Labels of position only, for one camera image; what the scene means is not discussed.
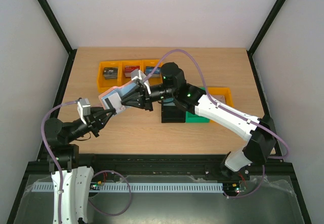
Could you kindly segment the pink card holder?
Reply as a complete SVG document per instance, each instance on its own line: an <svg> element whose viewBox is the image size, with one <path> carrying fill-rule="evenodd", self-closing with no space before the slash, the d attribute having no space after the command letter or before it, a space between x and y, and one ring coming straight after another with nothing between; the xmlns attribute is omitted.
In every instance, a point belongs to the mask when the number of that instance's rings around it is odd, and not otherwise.
<svg viewBox="0 0 324 224"><path fill-rule="evenodd" d="M122 97L130 92L136 84L132 81L122 85L113 86L98 96L104 109L115 109L114 115L126 110L127 106L122 105Z"/></svg>

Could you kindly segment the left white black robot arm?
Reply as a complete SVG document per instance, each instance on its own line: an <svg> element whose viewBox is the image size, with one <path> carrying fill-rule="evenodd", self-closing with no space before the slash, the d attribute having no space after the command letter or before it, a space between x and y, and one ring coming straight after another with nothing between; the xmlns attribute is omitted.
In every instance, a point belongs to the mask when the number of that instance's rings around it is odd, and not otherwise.
<svg viewBox="0 0 324 224"><path fill-rule="evenodd" d="M54 187L53 223L88 223L87 207L91 177L89 164L79 164L79 147L73 141L92 133L98 137L115 109L92 107L84 119L62 122L48 112L42 120L41 134L47 149L49 172Z"/></svg>

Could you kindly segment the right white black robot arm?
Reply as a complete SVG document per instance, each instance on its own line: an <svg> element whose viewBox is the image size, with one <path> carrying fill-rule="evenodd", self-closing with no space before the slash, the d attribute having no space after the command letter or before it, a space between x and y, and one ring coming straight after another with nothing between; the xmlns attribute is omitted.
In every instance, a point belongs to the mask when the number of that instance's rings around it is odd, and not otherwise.
<svg viewBox="0 0 324 224"><path fill-rule="evenodd" d="M121 97L122 105L151 111L153 102L172 98L178 109L208 118L247 142L241 149L226 155L221 166L224 178L234 178L248 164L266 163L276 142L274 122L269 115L259 118L221 103L204 89L187 83L183 70L174 62L162 65L161 84L147 86L143 73L136 72L135 87Z"/></svg>

